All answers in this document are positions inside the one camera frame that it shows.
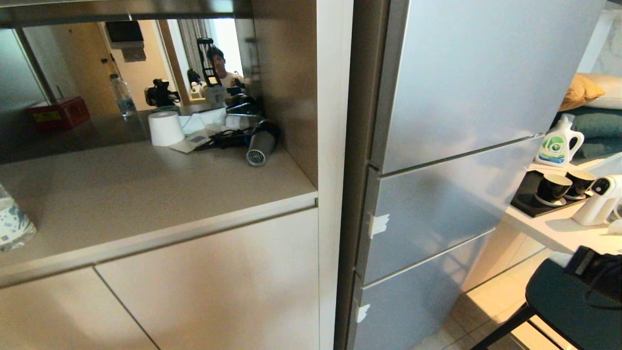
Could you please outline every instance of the refrigerator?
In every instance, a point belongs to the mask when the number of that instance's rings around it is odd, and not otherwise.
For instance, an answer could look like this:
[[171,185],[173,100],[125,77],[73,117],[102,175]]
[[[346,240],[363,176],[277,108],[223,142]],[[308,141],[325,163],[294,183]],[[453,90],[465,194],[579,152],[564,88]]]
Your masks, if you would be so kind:
[[443,325],[604,5],[354,2],[335,349]]

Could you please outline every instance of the red box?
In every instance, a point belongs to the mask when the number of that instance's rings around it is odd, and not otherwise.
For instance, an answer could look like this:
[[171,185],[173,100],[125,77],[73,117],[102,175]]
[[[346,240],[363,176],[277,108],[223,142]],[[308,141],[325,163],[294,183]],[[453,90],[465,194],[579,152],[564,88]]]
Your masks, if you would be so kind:
[[26,112],[40,130],[70,130],[91,118],[84,100],[79,96],[63,98],[56,105],[42,102],[28,107]]

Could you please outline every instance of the black cup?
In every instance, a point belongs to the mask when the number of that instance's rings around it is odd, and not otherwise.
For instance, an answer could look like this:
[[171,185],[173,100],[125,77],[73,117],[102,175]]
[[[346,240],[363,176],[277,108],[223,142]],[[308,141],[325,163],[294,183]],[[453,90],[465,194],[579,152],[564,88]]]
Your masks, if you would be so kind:
[[566,177],[572,181],[572,186],[566,192],[567,197],[581,197],[596,181],[596,176],[582,170],[570,170]]
[[553,203],[566,194],[572,186],[572,181],[566,177],[555,174],[544,174],[538,185],[536,195],[543,201]]

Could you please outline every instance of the black chair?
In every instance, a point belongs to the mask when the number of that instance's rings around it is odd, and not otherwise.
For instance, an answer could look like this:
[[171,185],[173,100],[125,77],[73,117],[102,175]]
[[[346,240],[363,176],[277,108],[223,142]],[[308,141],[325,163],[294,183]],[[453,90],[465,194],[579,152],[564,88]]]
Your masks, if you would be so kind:
[[[530,322],[529,318],[535,315],[579,350],[621,350],[622,311],[589,306],[584,300],[589,289],[588,285],[565,274],[563,267],[549,259],[544,260],[527,284],[527,301],[471,350],[486,349],[523,322]],[[590,302],[620,306],[595,292],[590,295]]]

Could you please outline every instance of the plastic water bottle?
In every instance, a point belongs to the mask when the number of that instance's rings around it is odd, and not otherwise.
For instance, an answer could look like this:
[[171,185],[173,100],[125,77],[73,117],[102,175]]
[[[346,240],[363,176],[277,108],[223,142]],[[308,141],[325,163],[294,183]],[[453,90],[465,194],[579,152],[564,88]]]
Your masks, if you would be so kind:
[[121,111],[123,119],[127,120],[129,117],[137,116],[138,111],[136,111],[134,100],[132,100],[132,95],[129,94],[129,88],[126,82],[124,82],[118,74],[111,74],[110,82],[112,83],[111,88],[114,98],[117,101],[117,106],[119,107],[119,111]]
[[0,184],[0,252],[23,247],[36,233],[35,225]]

